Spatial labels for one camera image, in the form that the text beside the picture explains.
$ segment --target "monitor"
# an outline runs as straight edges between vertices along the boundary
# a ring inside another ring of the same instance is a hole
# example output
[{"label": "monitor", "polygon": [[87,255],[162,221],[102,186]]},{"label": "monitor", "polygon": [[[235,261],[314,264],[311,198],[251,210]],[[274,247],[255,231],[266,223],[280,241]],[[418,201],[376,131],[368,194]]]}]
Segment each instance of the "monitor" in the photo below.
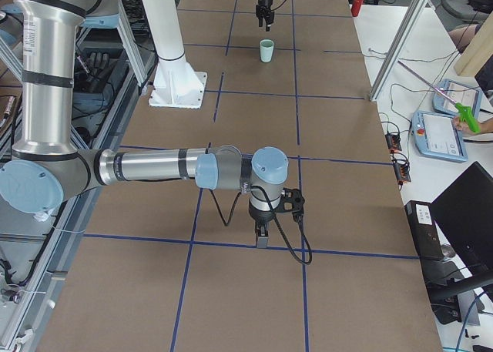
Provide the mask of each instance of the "monitor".
[{"label": "monitor", "polygon": [[431,214],[473,275],[493,270],[493,177],[478,162],[433,201]]}]

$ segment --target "label on robot arm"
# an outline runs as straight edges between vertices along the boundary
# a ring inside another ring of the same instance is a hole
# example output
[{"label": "label on robot arm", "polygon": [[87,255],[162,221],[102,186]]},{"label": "label on robot arm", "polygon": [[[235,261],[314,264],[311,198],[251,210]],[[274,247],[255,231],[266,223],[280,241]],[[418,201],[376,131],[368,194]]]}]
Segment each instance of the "label on robot arm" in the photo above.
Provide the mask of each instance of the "label on robot arm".
[{"label": "label on robot arm", "polygon": [[428,206],[423,206],[422,204],[416,205],[416,217],[418,222],[423,225],[432,225],[430,208]]},{"label": "label on robot arm", "polygon": [[37,26],[34,21],[24,21],[24,55],[36,55]]}]

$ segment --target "green screwdriver handle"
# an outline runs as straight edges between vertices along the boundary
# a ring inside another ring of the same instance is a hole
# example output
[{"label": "green screwdriver handle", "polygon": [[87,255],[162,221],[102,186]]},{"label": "green screwdriver handle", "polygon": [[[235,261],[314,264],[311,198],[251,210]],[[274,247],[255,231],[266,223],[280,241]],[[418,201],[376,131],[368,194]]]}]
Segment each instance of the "green screwdriver handle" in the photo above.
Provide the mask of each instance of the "green screwdriver handle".
[{"label": "green screwdriver handle", "polygon": [[463,106],[461,103],[455,103],[455,108],[457,108],[459,112],[459,119],[462,122],[467,122],[469,129],[474,133],[477,134],[479,132],[479,124],[478,121],[476,121],[475,117],[472,115],[472,109],[471,107],[468,106]]}]

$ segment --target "white table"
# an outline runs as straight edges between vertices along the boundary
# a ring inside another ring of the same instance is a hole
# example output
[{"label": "white table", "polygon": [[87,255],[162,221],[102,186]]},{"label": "white table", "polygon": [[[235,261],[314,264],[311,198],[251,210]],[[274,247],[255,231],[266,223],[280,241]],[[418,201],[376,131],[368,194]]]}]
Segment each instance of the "white table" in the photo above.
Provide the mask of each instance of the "white table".
[{"label": "white table", "polygon": [[[357,34],[360,39],[361,50],[365,55],[376,55],[369,49],[373,49],[378,52],[386,52],[390,47],[395,33],[402,18],[406,12],[406,7],[389,7],[389,6],[373,6],[363,5],[358,17],[354,19],[356,24]],[[401,59],[421,59],[431,60],[455,52],[455,47],[450,40],[448,33],[440,23],[440,20],[434,13],[433,9],[426,8],[421,15],[414,31],[404,47],[401,53]],[[370,81],[374,82],[378,71],[383,63],[382,59],[370,58],[365,59],[368,75]],[[422,75],[425,79],[433,82],[438,74],[442,72],[446,63],[446,59],[440,59],[434,62],[411,62],[406,61],[406,64]],[[459,82],[477,86],[477,82],[474,78],[460,77],[455,73],[453,65],[450,66],[448,71],[444,74],[445,78],[455,79]],[[391,92],[391,85],[397,83],[401,84],[412,90],[428,90],[427,86],[413,77],[402,66],[396,65],[392,71],[384,91],[381,93],[377,100],[378,109],[380,112],[389,116],[390,121],[395,122],[401,131],[407,130],[409,122],[396,113],[391,111],[391,95],[394,100],[394,109],[400,114],[411,119],[418,105],[421,103],[420,109],[431,111],[431,99],[433,97],[432,92],[409,92],[402,89],[399,86],[393,86]],[[493,111],[488,100],[483,97],[481,104],[482,109]],[[381,119],[386,120],[386,115],[382,114]],[[484,120],[490,117],[489,115],[481,112],[479,119]],[[389,126],[390,131],[394,131],[392,126]],[[401,190],[401,197],[403,204],[407,203],[411,199],[423,200],[432,202],[444,189],[446,189],[465,169],[467,169],[474,161],[479,161],[483,167],[493,175],[493,144],[470,144],[466,145],[469,160],[466,163],[452,163],[441,161],[439,159],[430,159],[421,156],[415,145],[414,140],[411,138],[407,142],[408,134],[401,134],[401,145],[403,152],[409,158],[411,163],[411,183],[404,184]],[[446,242],[443,234],[440,233],[441,240]],[[464,264],[460,259],[456,260],[458,267],[463,267]],[[467,277],[470,276],[468,271],[463,272]],[[481,298],[485,303],[487,310],[493,309],[493,304],[486,297]],[[461,347],[467,350],[472,350],[473,344],[480,344],[487,347],[493,347],[493,317],[488,315],[480,315],[481,326],[469,327],[469,334],[479,334],[480,338],[472,340],[471,338],[463,337]],[[452,323],[447,326],[443,326],[437,322],[438,332],[441,337],[442,345],[445,347],[455,347],[459,330],[461,329],[460,323]]]}]

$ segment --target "cup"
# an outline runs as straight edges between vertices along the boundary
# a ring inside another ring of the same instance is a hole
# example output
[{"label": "cup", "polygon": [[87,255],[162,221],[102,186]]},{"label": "cup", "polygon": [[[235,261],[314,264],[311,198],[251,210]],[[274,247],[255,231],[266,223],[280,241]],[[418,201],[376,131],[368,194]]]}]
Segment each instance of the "cup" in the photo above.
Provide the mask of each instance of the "cup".
[{"label": "cup", "polygon": [[262,62],[270,62],[274,52],[274,42],[270,39],[260,40],[260,60]]}]

